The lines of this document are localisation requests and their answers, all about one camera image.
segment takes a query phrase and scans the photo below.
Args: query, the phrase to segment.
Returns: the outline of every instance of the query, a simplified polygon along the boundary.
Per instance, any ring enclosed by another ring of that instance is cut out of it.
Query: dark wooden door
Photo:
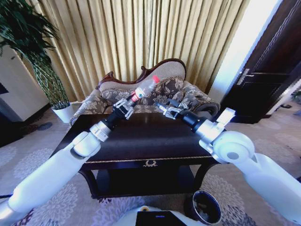
[[[284,0],[222,102],[256,123],[301,75],[301,0]]]

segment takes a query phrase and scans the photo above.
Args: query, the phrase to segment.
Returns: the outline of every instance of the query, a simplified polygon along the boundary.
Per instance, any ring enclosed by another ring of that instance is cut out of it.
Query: white wall
[[[0,98],[26,120],[48,103],[48,100],[15,51],[3,49],[0,57],[0,82],[9,91]]]
[[[209,96],[221,102],[246,64],[282,0],[250,0]]]
[[[269,112],[267,114],[273,114],[273,112],[282,104],[284,104],[285,102],[289,101],[291,98],[291,94],[301,86],[301,79],[299,81],[296,82],[296,84],[294,84],[293,87],[291,87],[290,89],[287,89],[286,91],[283,92],[284,96],[277,102],[277,104],[275,104],[271,110],[269,110]]]

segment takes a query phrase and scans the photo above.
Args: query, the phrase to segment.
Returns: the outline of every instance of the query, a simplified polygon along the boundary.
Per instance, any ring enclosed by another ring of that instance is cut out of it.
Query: door handle
[[[253,74],[248,74],[249,70],[250,70],[250,68],[246,68],[246,69],[243,71],[243,73],[242,73],[242,71],[240,72],[240,74],[242,73],[242,75],[241,75],[241,77],[239,78],[239,80],[238,80],[238,82],[236,83],[236,85],[238,85],[238,86],[241,85],[242,82],[245,80],[245,77],[254,77]]]

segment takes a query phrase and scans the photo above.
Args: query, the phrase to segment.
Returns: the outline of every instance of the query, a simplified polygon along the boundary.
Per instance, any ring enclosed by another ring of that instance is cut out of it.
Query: white flower pot
[[[52,109],[56,115],[64,122],[64,123],[69,123],[70,118],[73,116],[74,114],[74,109],[71,103],[69,103],[70,105],[64,109],[60,109],[60,110],[54,110]]]

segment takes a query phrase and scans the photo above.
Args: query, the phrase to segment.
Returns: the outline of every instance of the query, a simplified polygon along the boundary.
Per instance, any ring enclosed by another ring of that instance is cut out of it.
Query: coffee table
[[[81,115],[53,152],[66,147],[107,114]],[[136,113],[118,126],[79,173],[92,198],[178,194],[198,190],[218,162],[198,145],[199,137],[181,120],[161,113]],[[189,165],[201,164],[194,177]],[[98,170],[97,177],[92,170]]]

